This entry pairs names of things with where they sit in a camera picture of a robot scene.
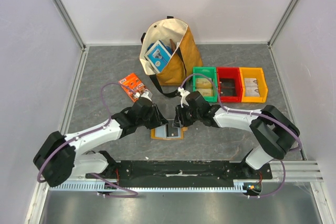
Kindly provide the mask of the mustard leather card holder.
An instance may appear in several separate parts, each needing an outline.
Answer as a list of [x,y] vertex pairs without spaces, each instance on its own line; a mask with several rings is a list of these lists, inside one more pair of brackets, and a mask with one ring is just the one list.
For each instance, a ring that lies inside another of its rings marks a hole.
[[182,140],[184,138],[184,133],[187,131],[186,127],[178,128],[178,136],[177,137],[166,137],[166,126],[160,126],[151,130],[150,137],[154,140]]

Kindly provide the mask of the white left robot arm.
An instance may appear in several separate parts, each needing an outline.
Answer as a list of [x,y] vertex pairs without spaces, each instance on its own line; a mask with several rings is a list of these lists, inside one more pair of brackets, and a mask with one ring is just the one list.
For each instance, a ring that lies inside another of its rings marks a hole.
[[145,126],[151,130],[168,124],[167,119],[148,98],[140,97],[131,107],[110,116],[105,122],[81,132],[49,134],[33,163],[38,168],[38,181],[58,186],[68,179],[79,155],[105,142],[118,140]]

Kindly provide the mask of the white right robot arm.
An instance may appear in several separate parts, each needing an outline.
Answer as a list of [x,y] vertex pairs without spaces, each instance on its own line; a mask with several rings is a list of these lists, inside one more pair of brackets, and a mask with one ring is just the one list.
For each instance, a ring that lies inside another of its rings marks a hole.
[[290,151],[301,147],[300,131],[276,107],[265,106],[262,110],[231,109],[222,104],[209,104],[198,92],[178,88],[181,104],[177,105],[175,125],[191,126],[200,121],[208,127],[235,128],[253,133],[259,146],[252,149],[242,161],[241,174],[254,178],[266,163],[273,159],[282,160]]

